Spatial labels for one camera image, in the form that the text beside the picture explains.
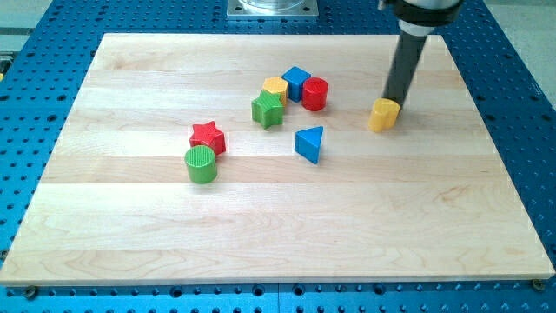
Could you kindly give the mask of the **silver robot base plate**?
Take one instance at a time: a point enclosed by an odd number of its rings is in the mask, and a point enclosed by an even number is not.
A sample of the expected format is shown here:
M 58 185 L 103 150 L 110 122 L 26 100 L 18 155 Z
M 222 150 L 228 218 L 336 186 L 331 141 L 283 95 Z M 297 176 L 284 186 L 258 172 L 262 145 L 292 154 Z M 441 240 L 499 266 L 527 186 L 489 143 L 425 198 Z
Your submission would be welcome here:
M 316 0 L 228 0 L 228 17 L 317 17 Z

